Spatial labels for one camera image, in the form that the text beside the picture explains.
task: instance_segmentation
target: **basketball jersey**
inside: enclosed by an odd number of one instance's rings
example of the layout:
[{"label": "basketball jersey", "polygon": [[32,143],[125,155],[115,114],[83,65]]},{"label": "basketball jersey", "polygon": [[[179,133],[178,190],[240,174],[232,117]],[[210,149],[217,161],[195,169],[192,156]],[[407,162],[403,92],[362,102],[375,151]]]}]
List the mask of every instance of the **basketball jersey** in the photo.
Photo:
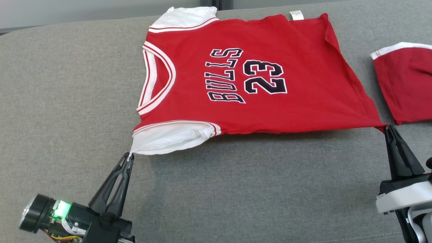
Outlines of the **basketball jersey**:
[{"label": "basketball jersey", "polygon": [[215,13],[170,8],[150,26],[132,153],[169,153],[221,134],[383,126],[327,14],[244,21]]},{"label": "basketball jersey", "polygon": [[401,42],[371,57],[396,125],[432,120],[432,45]]}]

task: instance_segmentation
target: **gray fabric surface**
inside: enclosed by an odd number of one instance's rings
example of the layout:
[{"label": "gray fabric surface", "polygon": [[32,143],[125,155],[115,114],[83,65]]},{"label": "gray fabric surface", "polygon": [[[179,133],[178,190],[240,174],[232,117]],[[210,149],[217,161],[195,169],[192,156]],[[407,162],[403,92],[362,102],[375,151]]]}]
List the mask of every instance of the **gray fabric surface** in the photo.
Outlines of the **gray fabric surface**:
[{"label": "gray fabric surface", "polygon": [[[429,0],[361,0],[219,12],[259,19],[329,13],[342,54],[391,115],[369,54],[397,42],[432,44]],[[0,37],[0,242],[49,242],[19,231],[36,193],[86,204],[130,149],[145,78],[142,43],[157,17],[77,22]],[[420,161],[432,123],[398,129]],[[123,217],[139,242],[402,243],[394,215],[375,209],[390,178],[374,128],[221,136],[137,156]]]}]

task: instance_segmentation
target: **white clothing tag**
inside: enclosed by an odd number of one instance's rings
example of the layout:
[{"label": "white clothing tag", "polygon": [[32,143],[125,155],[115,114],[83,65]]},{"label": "white clothing tag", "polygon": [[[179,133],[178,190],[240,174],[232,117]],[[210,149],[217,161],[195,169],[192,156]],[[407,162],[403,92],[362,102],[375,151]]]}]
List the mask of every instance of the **white clothing tag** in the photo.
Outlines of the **white clothing tag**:
[{"label": "white clothing tag", "polygon": [[299,11],[292,11],[289,13],[291,14],[293,20],[303,20],[304,19],[303,14],[300,10]]}]

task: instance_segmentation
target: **green light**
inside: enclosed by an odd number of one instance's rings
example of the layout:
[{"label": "green light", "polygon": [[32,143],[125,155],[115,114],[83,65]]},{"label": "green light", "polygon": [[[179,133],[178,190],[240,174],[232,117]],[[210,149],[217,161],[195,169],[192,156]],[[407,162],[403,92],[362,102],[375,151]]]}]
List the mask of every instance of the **green light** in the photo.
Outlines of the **green light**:
[{"label": "green light", "polygon": [[66,217],[69,213],[70,204],[60,201],[58,203],[57,209],[54,211],[54,217]]}]

